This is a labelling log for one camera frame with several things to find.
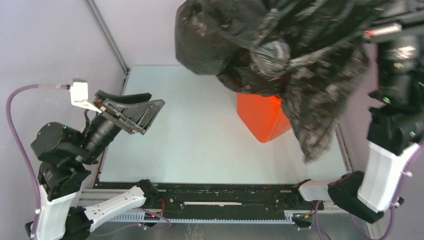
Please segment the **black plastic trash bag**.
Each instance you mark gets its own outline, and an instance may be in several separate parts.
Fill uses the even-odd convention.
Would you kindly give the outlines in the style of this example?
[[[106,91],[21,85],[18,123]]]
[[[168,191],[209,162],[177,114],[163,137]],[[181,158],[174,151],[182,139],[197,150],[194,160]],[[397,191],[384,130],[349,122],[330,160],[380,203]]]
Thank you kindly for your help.
[[[321,157],[369,68],[364,31],[391,0],[186,0],[175,57],[241,94],[281,98],[305,162]]]

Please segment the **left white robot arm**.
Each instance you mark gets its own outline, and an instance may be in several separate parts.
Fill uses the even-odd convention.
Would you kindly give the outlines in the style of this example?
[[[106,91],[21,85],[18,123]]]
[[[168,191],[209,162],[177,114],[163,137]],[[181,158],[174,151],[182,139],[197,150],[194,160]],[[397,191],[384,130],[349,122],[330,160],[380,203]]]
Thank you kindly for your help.
[[[98,91],[93,102],[80,107],[97,112],[87,119],[83,131],[59,122],[50,122],[38,132],[31,148],[41,164],[38,183],[41,210],[34,238],[37,240],[85,240],[100,225],[128,210],[153,208],[159,192],[148,179],[138,181],[124,193],[101,203],[74,207],[83,181],[115,137],[145,134],[165,105],[150,93],[113,95]]]

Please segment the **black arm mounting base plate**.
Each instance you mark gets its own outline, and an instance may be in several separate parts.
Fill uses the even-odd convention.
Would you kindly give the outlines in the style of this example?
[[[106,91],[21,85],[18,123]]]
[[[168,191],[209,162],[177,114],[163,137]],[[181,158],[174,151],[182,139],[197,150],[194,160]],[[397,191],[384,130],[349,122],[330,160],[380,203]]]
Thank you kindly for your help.
[[[316,201],[304,200],[294,184],[155,183],[156,197],[143,204],[175,220],[287,220],[290,211],[308,214]]]

